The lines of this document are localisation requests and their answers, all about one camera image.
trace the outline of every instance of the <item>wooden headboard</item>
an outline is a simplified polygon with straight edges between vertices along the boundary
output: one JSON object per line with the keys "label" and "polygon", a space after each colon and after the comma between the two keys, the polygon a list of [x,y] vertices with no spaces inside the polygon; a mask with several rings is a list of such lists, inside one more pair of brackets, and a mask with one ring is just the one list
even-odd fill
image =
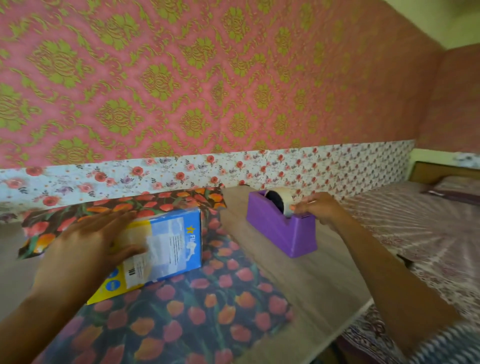
{"label": "wooden headboard", "polygon": [[416,162],[408,180],[424,184],[435,184],[446,176],[470,177],[480,180],[480,170],[445,166],[436,163]]}

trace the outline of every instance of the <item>purple tape dispenser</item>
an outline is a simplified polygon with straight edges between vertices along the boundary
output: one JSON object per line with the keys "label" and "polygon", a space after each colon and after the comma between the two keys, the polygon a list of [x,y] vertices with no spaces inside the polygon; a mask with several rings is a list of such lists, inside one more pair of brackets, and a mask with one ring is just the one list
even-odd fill
{"label": "purple tape dispenser", "polygon": [[267,192],[271,194],[267,190],[249,193],[247,221],[290,258],[317,250],[315,216],[304,214],[286,217],[283,203],[279,202],[281,199],[269,196],[270,200],[265,197]]}

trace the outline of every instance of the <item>cardboard box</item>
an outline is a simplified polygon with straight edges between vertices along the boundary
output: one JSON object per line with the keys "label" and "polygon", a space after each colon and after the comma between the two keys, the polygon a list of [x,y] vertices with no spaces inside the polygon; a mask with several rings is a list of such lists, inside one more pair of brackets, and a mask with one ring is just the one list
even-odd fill
{"label": "cardboard box", "polygon": [[200,209],[176,210],[136,220],[115,239],[112,250],[129,244],[148,246],[148,251],[117,266],[87,304],[201,267]]}

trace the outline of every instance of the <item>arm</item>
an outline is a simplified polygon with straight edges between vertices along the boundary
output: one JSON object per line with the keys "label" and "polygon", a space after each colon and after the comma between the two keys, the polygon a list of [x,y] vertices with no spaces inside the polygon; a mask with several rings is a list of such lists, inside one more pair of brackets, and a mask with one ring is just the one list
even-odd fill
{"label": "arm", "polygon": [[116,265],[144,251],[129,246],[110,253],[111,242],[135,215],[107,211],[73,224],[53,241],[29,296],[0,323],[0,363],[31,363]]}
{"label": "arm", "polygon": [[453,306],[406,269],[328,193],[307,198],[295,212],[314,214],[342,237],[390,336],[406,356],[462,320]]}

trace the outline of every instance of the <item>clear adhesive tape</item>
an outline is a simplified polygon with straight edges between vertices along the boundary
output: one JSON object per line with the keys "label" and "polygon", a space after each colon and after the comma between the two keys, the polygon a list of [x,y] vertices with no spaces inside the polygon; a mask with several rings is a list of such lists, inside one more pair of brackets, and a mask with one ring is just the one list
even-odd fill
{"label": "clear adhesive tape", "polygon": [[267,196],[270,191],[276,192],[282,199],[283,211],[281,212],[283,213],[283,215],[287,218],[291,217],[293,215],[293,211],[290,208],[290,206],[295,204],[295,202],[293,202],[293,197],[292,197],[293,191],[286,187],[275,187],[267,190],[267,192],[265,193],[265,196]]}

